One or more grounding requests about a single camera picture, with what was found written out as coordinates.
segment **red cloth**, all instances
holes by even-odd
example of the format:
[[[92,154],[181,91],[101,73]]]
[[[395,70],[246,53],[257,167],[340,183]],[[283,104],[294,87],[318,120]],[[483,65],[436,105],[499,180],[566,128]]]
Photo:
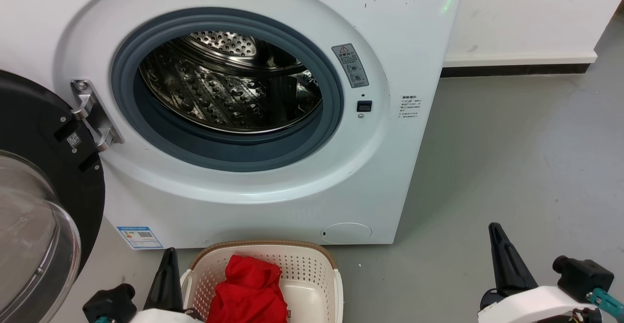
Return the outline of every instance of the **red cloth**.
[[[207,323],[286,323],[287,305],[279,290],[278,266],[233,255],[225,281],[216,285]]]

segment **metal hinge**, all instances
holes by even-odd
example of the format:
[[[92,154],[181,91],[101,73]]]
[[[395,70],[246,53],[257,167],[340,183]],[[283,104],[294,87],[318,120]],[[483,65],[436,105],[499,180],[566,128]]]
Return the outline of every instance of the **metal hinge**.
[[[88,79],[72,79],[71,88],[78,101],[78,108],[72,110],[72,114],[89,126],[96,148],[103,152],[110,144],[122,144],[123,138],[100,104],[91,82]]]

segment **white plastic basket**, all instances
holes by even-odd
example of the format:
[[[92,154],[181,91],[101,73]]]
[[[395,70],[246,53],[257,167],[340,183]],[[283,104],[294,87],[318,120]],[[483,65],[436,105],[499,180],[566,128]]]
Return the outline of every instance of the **white plastic basket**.
[[[205,249],[180,279],[185,308],[194,307],[208,317],[215,287],[225,280],[232,255],[279,266],[289,323],[342,323],[343,281],[336,261],[321,246],[299,241],[231,241]]]

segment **green light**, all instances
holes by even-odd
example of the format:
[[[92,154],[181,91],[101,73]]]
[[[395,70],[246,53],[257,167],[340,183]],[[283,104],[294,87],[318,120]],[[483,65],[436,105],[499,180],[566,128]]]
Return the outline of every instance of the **green light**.
[[[453,4],[453,0],[446,0],[442,10],[440,10],[440,14],[446,14],[446,12],[450,9],[451,4]]]

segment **qr code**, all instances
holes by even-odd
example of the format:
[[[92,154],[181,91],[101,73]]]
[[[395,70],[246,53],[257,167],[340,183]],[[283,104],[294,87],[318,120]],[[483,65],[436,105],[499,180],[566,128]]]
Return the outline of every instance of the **qr code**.
[[[72,148],[75,148],[78,144],[82,143],[82,140],[80,140],[78,133],[73,132],[71,136],[67,137],[67,143],[69,143]]]

